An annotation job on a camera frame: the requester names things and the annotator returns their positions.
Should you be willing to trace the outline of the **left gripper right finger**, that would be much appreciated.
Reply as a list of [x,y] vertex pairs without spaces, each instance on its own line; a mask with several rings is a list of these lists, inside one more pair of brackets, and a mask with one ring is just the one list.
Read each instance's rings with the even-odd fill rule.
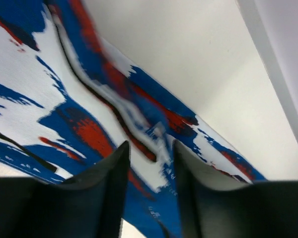
[[173,143],[185,238],[298,238],[298,180],[235,180]]

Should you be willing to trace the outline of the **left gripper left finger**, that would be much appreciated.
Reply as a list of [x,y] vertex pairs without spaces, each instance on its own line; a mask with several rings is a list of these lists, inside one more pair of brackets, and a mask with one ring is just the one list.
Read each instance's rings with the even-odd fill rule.
[[0,238],[117,238],[130,145],[61,184],[0,177]]

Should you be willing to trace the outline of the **blue white red patterned trousers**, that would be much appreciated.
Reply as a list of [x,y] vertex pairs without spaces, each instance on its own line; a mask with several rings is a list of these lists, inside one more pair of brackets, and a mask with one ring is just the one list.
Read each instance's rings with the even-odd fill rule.
[[101,40],[80,0],[0,0],[0,175],[60,183],[124,141],[124,220],[147,238],[182,236],[174,140],[238,181],[264,176],[193,111]]

